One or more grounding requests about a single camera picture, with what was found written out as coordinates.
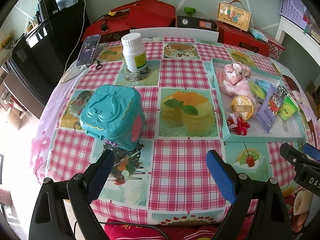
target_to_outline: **round logo sticker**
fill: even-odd
[[[182,19],[181,22],[182,22],[183,25],[188,25],[188,23],[189,23],[189,21],[187,19]]]

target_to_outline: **white shelf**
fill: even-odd
[[[304,34],[300,27],[281,16],[276,34],[276,40],[280,44],[282,43],[286,33],[296,40],[297,43],[299,43],[310,54],[310,56],[313,57],[320,67],[320,45],[309,34]],[[317,76],[314,84],[316,88],[320,86],[320,74]]]

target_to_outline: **purple snack package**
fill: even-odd
[[[270,132],[282,103],[282,98],[276,88],[270,85],[267,96],[256,114],[256,118],[262,123],[262,127],[267,133]]]

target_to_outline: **bottle label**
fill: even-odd
[[[137,69],[144,67],[147,64],[146,53],[144,52],[141,55],[134,57],[134,61],[136,63]]]

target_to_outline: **green knob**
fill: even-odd
[[[196,12],[196,9],[191,7],[185,7],[184,11],[187,13],[187,16],[192,16],[192,14]]]

